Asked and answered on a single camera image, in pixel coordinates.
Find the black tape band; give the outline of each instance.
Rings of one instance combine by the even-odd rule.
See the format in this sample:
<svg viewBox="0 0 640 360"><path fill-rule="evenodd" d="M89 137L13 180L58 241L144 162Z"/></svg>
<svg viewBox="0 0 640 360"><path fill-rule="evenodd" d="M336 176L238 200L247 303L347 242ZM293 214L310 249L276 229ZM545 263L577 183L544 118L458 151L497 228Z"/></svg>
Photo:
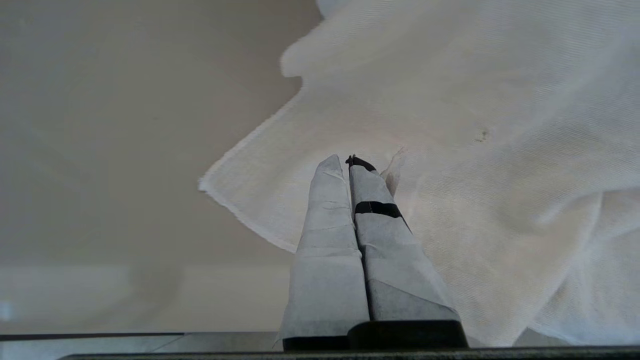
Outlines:
<svg viewBox="0 0 640 360"><path fill-rule="evenodd" d="M353 165L360 165L361 167L367 169L367 171L376 171L376 168L373 167L373 165L364 161L363 159L357 158L355 155L350 155L345 162L349 164L349 167L352 167Z"/></svg>
<svg viewBox="0 0 640 360"><path fill-rule="evenodd" d="M361 201L354 210L356 214L374 213L392 218L401 218L402 214L396 204L384 204L378 201Z"/></svg>

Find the white towel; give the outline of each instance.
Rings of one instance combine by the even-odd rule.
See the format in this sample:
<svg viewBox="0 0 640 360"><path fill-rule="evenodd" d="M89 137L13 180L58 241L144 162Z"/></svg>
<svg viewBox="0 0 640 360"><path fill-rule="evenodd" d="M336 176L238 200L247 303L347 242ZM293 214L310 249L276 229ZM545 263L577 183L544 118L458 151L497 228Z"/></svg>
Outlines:
<svg viewBox="0 0 640 360"><path fill-rule="evenodd" d="M295 251L321 160L404 148L396 203L468 335L638 343L638 19L635 0L346 3L283 55L300 93L200 189Z"/></svg>

